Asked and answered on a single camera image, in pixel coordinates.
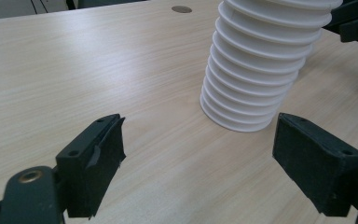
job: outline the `light wood tabletop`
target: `light wood tabletop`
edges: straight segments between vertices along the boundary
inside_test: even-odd
[[[119,113],[127,154],[97,216],[67,223],[354,223],[320,215],[272,158],[276,117],[229,131],[200,108],[220,0],[155,0],[0,20],[6,182]],[[191,7],[177,13],[173,6]],[[279,111],[358,148],[358,43],[323,31]]]

